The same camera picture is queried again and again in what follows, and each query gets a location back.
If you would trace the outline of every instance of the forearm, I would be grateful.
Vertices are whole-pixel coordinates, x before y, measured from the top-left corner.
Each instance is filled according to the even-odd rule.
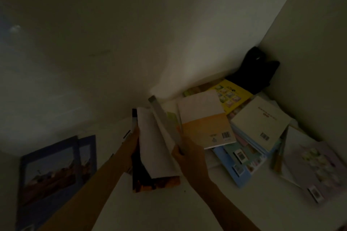
[[[89,231],[128,164],[124,144],[39,231]]]
[[[245,216],[212,181],[196,188],[197,193],[210,207],[223,230],[259,231],[259,229]]]

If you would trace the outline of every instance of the purple notebook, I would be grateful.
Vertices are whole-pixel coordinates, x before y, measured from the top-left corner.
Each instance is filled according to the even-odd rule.
[[[347,168],[324,141],[284,157],[305,195],[322,204],[346,188]]]

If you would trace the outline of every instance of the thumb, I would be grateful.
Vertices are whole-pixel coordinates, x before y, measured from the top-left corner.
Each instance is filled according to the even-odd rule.
[[[182,162],[182,160],[184,159],[184,156],[181,155],[180,151],[179,151],[179,147],[176,144],[171,152],[171,155],[173,156],[173,158],[180,164]]]

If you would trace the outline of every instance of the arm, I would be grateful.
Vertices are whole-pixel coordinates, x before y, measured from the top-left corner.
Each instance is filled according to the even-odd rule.
[[[91,230],[119,178],[131,165],[139,133],[137,127],[115,155],[39,231]]]
[[[184,155],[180,153],[179,147],[175,146],[172,156],[180,165],[189,184],[210,207],[223,230],[259,231],[252,221],[234,206],[218,186],[210,180],[204,149],[184,136],[183,145]]]

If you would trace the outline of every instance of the black object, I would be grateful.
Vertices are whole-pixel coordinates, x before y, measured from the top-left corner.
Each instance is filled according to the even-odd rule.
[[[279,61],[266,61],[266,54],[258,47],[251,48],[245,55],[240,68],[225,79],[257,94],[270,85],[270,80],[275,74]]]

